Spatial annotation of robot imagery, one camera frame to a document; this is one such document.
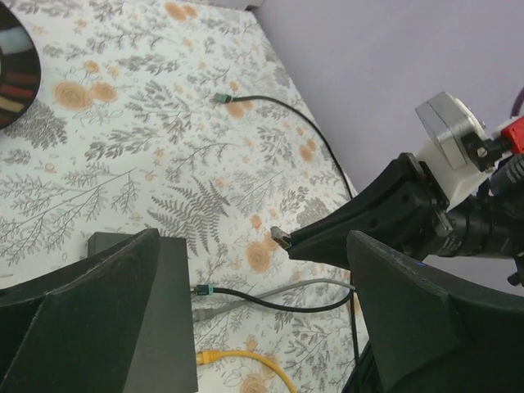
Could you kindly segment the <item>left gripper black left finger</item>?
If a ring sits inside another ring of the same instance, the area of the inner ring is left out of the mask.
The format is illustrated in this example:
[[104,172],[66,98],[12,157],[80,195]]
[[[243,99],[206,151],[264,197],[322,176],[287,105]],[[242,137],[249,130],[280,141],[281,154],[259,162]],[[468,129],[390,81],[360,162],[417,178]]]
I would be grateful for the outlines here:
[[3,392],[121,392],[156,276],[160,234],[1,290]]

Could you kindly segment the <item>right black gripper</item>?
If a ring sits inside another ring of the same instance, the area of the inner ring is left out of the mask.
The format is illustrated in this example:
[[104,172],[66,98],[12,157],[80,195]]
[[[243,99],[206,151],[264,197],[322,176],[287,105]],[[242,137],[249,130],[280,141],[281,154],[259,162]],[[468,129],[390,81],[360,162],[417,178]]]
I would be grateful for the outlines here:
[[347,237],[360,231],[407,256],[437,255],[453,230],[448,207],[428,164],[401,153],[359,195],[291,233],[286,252],[292,260],[349,269]]

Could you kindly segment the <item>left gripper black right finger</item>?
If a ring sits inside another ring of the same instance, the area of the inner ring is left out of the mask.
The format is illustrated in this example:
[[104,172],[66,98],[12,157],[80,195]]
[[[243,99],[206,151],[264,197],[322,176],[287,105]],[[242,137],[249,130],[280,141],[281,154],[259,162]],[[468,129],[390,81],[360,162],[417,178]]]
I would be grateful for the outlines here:
[[383,392],[521,392],[523,299],[413,260],[368,235],[348,260]]

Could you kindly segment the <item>black network switch box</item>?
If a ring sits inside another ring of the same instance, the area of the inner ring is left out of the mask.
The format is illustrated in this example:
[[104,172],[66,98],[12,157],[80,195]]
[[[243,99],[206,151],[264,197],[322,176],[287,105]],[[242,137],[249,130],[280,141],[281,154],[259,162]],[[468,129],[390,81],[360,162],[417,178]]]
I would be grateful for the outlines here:
[[[130,236],[94,233],[88,239],[87,258]],[[160,237],[155,280],[121,392],[197,390],[186,241]]]

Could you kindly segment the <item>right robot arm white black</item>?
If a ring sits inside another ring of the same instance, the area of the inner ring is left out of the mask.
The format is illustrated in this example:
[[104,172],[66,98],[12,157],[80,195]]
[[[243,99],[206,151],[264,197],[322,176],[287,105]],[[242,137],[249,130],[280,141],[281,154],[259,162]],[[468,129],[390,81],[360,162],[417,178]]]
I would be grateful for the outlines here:
[[427,164],[410,153],[394,159],[359,195],[324,219],[290,234],[272,234],[293,260],[308,260],[348,269],[347,237],[360,231],[422,261],[445,258],[512,259],[517,270],[508,277],[523,283],[523,219],[510,210],[523,196],[490,196],[481,187],[451,207]]

